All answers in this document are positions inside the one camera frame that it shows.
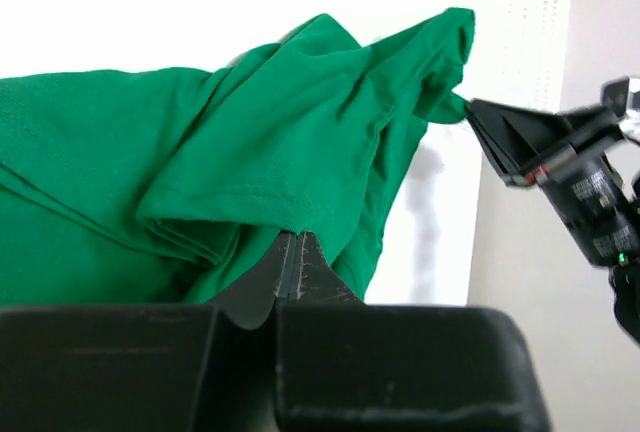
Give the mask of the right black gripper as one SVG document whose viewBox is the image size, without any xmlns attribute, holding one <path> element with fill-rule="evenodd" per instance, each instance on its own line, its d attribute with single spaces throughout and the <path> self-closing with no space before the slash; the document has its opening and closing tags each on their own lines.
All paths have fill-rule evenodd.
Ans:
<svg viewBox="0 0 640 432">
<path fill-rule="evenodd" d="M 487 160 L 508 186 L 537 187 L 586 260 L 609 271 L 619 326 L 639 338 L 639 186 L 624 182 L 606 153 L 637 144 L 639 79 L 606 83 L 599 103 L 550 114 L 480 99 L 467 119 Z"/>
</svg>

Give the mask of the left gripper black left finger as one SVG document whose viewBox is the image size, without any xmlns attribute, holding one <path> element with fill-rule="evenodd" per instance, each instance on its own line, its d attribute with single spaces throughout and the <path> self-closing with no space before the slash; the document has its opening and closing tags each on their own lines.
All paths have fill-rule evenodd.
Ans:
<svg viewBox="0 0 640 432">
<path fill-rule="evenodd" d="M 275 308 L 298 239 L 201 305 L 5 307 L 5 431 L 275 431 Z"/>
</svg>

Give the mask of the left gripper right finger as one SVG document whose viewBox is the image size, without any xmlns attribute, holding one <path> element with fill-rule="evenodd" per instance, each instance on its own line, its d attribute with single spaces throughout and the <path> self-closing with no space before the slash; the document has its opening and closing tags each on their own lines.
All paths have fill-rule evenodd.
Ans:
<svg viewBox="0 0 640 432">
<path fill-rule="evenodd" d="M 374 306 L 310 233 L 283 236 L 274 409 L 283 431 L 548 431 L 526 340 L 483 307 Z"/>
</svg>

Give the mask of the green t shirt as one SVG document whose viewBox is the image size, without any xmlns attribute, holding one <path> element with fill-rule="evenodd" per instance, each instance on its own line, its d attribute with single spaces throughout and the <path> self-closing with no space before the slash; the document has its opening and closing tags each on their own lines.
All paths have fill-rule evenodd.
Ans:
<svg viewBox="0 0 640 432">
<path fill-rule="evenodd" d="M 318 15 L 214 72 L 1 82 L 1 301 L 204 302 L 283 231 L 358 296 L 429 125 L 455 124 L 475 15 L 367 46 Z"/>
</svg>

